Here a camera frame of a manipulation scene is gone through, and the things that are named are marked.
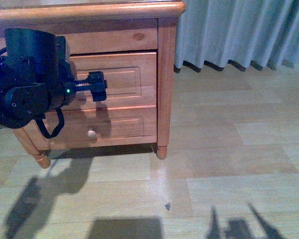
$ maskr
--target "nightstand leg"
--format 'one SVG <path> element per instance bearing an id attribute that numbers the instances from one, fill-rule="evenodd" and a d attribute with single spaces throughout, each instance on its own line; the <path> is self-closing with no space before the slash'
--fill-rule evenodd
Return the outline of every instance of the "nightstand leg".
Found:
<path id="1" fill-rule="evenodd" d="M 33 155 L 33 157 L 35 161 L 40 165 L 41 168 L 50 167 L 51 161 L 44 153 L 39 155 Z"/>
<path id="2" fill-rule="evenodd" d="M 157 156 L 165 159 L 169 143 L 177 18 L 158 20 Z"/>
<path id="3" fill-rule="evenodd" d="M 22 144 L 26 152 L 35 158 L 35 161 L 41 168 L 48 168 L 50 166 L 50 159 L 40 150 L 38 150 L 23 128 L 14 129 L 14 135 Z"/>
<path id="4" fill-rule="evenodd" d="M 158 146 L 156 155 L 159 159 L 165 159 L 167 156 L 167 146 Z"/>

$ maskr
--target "curtain fold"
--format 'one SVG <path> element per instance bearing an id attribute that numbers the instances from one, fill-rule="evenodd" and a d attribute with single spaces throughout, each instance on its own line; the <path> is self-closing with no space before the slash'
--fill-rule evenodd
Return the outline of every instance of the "curtain fold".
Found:
<path id="1" fill-rule="evenodd" d="M 178 22 L 175 66 L 204 61 L 248 67 L 271 60 L 299 61 L 299 0 L 184 0 Z"/>

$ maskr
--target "wooden nightstand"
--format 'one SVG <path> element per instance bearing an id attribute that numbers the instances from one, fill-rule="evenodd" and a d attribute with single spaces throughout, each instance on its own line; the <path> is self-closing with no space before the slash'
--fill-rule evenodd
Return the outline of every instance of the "wooden nightstand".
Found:
<path id="1" fill-rule="evenodd" d="M 61 148 L 157 143 L 158 158 L 166 157 L 176 23 L 185 5 L 177 0 L 123 1 L 0 3 L 0 49 L 6 28 L 64 35 L 78 79 L 103 71 L 108 82 L 105 101 L 93 102 L 83 92 L 62 108 L 65 127 L 56 138 L 44 138 L 35 122 L 14 130 L 42 167 L 49 163 L 43 152 Z M 56 126 L 54 112 L 46 114 L 45 124 L 50 130 Z"/>

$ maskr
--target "drawer panel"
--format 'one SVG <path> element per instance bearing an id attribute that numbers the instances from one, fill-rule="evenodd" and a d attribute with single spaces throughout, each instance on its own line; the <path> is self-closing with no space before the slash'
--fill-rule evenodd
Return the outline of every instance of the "drawer panel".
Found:
<path id="1" fill-rule="evenodd" d="M 156 107 L 67 111 L 64 118 L 64 128 L 50 140 L 38 132 L 35 122 L 24 129 L 39 150 L 138 143 L 136 139 L 156 142 Z M 56 114 L 47 113 L 44 123 L 52 132 L 58 124 Z"/>
<path id="2" fill-rule="evenodd" d="M 102 71 L 107 80 L 107 99 L 93 102 L 89 91 L 78 92 L 64 110 L 156 105 L 156 53 L 109 54 L 71 57 L 78 80 Z"/>
<path id="3" fill-rule="evenodd" d="M 71 54 L 157 49 L 157 20 L 108 20 L 37 25 L 17 25 L 65 36 Z M 0 49 L 5 47 L 0 28 Z"/>

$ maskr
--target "wooden floor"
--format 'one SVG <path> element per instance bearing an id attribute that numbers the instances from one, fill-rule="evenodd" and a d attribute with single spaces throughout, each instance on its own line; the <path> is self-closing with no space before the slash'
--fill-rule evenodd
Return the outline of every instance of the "wooden floor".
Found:
<path id="1" fill-rule="evenodd" d="M 299 239 L 299 64 L 183 68 L 171 125 L 166 160 L 152 145 L 52 151 L 47 170 L 0 130 L 0 238 L 266 238 L 254 208 Z"/>

